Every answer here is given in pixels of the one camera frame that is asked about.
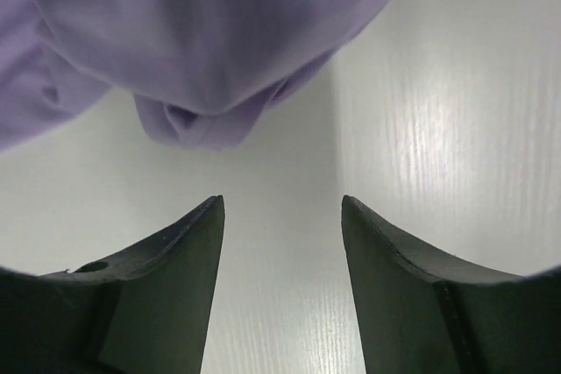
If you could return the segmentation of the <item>purple t shirt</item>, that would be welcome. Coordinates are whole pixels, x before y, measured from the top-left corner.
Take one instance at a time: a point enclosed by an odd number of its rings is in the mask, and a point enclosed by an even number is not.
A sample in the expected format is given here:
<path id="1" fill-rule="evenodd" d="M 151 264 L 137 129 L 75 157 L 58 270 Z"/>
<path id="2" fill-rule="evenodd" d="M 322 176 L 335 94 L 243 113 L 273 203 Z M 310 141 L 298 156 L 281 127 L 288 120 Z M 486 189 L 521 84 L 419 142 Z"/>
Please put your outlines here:
<path id="1" fill-rule="evenodd" d="M 1 146 L 132 93 L 146 134 L 241 143 L 389 0 L 1 0 Z"/>

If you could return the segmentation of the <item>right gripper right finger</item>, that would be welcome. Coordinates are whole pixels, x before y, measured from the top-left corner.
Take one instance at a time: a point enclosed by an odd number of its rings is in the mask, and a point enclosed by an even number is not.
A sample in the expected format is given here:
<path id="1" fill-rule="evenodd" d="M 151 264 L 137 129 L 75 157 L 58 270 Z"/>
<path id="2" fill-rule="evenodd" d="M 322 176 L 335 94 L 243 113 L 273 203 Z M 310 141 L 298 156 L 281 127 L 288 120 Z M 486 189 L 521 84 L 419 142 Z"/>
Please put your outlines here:
<path id="1" fill-rule="evenodd" d="M 557 373 L 560 270 L 531 276 L 457 258 L 342 201 L 369 373 Z"/>

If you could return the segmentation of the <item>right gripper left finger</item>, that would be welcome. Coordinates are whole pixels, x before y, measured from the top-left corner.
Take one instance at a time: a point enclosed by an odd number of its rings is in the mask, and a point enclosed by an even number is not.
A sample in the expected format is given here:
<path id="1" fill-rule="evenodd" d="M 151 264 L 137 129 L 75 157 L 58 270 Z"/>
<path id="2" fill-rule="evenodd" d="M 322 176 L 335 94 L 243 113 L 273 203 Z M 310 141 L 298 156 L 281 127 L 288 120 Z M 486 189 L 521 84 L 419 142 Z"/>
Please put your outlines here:
<path id="1" fill-rule="evenodd" d="M 2 372 L 199 372 L 224 222 L 212 196 L 74 272 L 2 269 Z"/>

